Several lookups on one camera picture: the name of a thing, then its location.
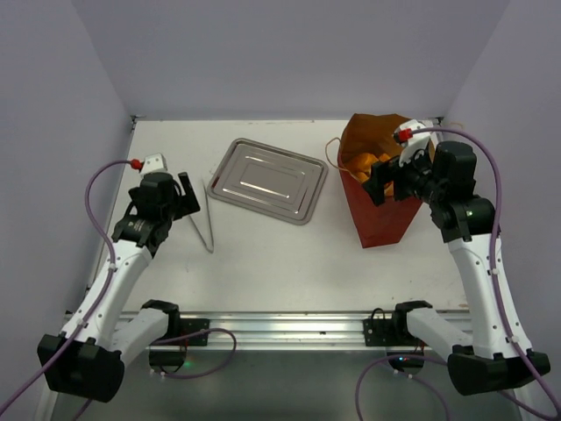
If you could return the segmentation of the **red paper bag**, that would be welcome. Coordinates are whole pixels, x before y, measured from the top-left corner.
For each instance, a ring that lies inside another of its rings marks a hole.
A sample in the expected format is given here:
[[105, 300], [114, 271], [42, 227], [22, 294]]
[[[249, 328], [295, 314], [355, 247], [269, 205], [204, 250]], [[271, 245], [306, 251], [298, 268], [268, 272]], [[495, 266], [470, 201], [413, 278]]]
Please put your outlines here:
[[337, 158], [328, 162], [341, 176], [352, 220], [364, 248], [400, 242], [422, 202], [414, 197], [395, 201], [394, 185], [388, 183], [385, 188], [386, 202], [376, 206], [362, 189], [362, 183], [345, 169], [345, 164], [360, 153], [376, 156], [386, 153], [390, 159], [398, 157], [402, 147], [395, 142], [393, 133], [407, 121], [408, 118], [398, 114], [356, 113], [346, 124], [342, 135], [333, 139], [338, 143]]

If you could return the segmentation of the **metal tongs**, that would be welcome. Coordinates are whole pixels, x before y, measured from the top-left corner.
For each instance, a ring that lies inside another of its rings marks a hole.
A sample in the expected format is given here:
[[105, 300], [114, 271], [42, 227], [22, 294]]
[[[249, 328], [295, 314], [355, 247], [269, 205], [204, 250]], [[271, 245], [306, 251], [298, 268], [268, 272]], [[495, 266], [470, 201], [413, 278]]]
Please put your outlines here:
[[198, 239], [201, 241], [203, 248], [209, 254], [213, 254], [215, 252], [215, 238], [214, 238], [214, 230], [211, 218], [211, 211], [209, 206], [209, 193], [207, 191], [207, 184], [205, 183], [206, 180], [204, 178], [201, 179], [201, 187], [202, 187], [202, 196], [204, 199], [204, 210], [203, 215], [205, 216], [205, 223], [208, 234], [204, 234], [201, 230], [199, 224], [197, 224], [196, 220], [189, 216], [189, 222], [191, 223], [192, 227], [195, 229], [195, 233], [197, 234]]

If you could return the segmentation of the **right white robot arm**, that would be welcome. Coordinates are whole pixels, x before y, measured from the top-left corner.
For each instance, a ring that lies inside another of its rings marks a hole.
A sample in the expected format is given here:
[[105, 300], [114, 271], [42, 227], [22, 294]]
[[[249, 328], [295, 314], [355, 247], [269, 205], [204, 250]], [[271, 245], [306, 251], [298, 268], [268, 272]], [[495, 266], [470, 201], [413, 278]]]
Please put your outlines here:
[[398, 156], [373, 163], [363, 184], [376, 205], [385, 202], [385, 187], [392, 184], [394, 198], [415, 197], [430, 207], [458, 268], [472, 331], [462, 332], [430, 304], [417, 301], [396, 305], [390, 332], [398, 343], [420, 339], [436, 351], [463, 396], [517, 389], [550, 372], [548, 356], [533, 349], [516, 314], [501, 242], [492, 237], [495, 208], [474, 192], [476, 164], [470, 146], [445, 141], [433, 155], [418, 150], [406, 163]]

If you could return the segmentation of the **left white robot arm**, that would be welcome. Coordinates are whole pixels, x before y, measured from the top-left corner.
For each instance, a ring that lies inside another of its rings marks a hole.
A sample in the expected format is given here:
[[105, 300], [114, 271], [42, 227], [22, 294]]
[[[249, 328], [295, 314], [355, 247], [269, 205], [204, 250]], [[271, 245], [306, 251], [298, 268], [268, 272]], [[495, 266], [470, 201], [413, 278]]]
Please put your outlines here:
[[39, 361], [52, 391], [107, 403], [146, 347], [173, 344], [181, 336], [178, 305], [161, 300], [144, 303], [127, 326], [117, 328], [117, 322], [173, 222], [198, 212], [200, 204], [187, 173], [143, 175], [129, 196], [89, 293], [58, 335], [46, 334], [39, 342]]

